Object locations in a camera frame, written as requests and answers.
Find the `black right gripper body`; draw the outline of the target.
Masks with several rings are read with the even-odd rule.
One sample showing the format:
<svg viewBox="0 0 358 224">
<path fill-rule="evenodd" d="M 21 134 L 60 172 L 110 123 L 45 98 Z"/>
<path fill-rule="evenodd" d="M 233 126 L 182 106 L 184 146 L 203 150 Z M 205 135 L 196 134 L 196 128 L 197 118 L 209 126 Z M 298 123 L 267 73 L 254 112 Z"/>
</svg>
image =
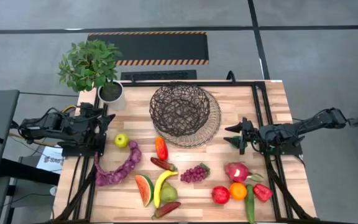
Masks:
<svg viewBox="0 0 358 224">
<path fill-rule="evenodd" d="M 247 118 L 243 118 L 241 122 L 241 141 L 239 145 L 239 153 L 245 154 L 245 149 L 247 143 L 260 144 L 262 140 L 260 139 L 259 130 L 255 128 L 251 121 Z"/>
</svg>

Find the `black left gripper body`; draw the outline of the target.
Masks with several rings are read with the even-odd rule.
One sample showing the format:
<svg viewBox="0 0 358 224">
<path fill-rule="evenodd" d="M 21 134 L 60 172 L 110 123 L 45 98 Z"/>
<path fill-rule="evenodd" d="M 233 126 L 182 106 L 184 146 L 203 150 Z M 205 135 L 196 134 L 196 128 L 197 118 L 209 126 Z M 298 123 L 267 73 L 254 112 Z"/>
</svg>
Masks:
<svg viewBox="0 0 358 224">
<path fill-rule="evenodd" d="M 87 139 L 93 133 L 96 125 L 98 124 L 98 118 L 102 116 L 104 110 L 102 108 L 95 108 L 91 103 L 80 104 L 80 117 L 78 122 L 83 126 L 82 136 Z"/>
</svg>

